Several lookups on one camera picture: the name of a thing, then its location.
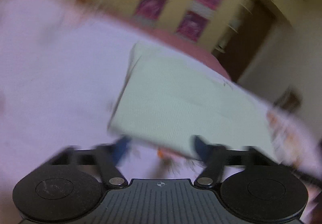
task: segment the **white bed sheet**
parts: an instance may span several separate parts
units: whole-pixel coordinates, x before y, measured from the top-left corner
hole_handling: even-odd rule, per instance
[[[82,149],[112,143],[107,123],[123,87],[129,53],[152,38],[104,17],[76,24],[64,0],[0,2],[0,223],[20,216],[12,202],[14,185],[66,145]],[[223,83],[200,62],[165,49],[194,69]],[[263,116],[269,106],[254,98]],[[131,178],[191,178],[196,161],[175,158],[162,167],[155,148],[132,144],[120,164]],[[230,168],[225,177],[238,171]]]

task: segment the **gray ribbed plate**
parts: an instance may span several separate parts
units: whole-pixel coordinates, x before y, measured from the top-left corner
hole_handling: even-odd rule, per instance
[[[29,220],[21,224],[32,224]],[[70,224],[246,224],[229,213],[209,190],[194,188],[189,180],[133,180],[111,190],[88,215]],[[289,224],[300,224],[293,220]]]

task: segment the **brown door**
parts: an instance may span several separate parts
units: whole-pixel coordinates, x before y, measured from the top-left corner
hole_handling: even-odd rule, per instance
[[[249,14],[225,47],[226,53],[217,57],[220,64],[236,82],[247,68],[269,32],[275,16],[260,2],[255,2]]]

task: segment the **pale green towel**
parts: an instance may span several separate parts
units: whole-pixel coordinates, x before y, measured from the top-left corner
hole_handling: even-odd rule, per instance
[[[132,53],[112,129],[194,158],[195,134],[233,149],[259,146],[275,157],[265,118],[246,94],[150,45],[138,43]]]

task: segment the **wall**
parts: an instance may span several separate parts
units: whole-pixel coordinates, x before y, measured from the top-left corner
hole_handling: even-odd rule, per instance
[[[291,85],[303,95],[297,112],[322,135],[322,12],[308,10],[294,28],[278,25],[239,83],[273,102]]]

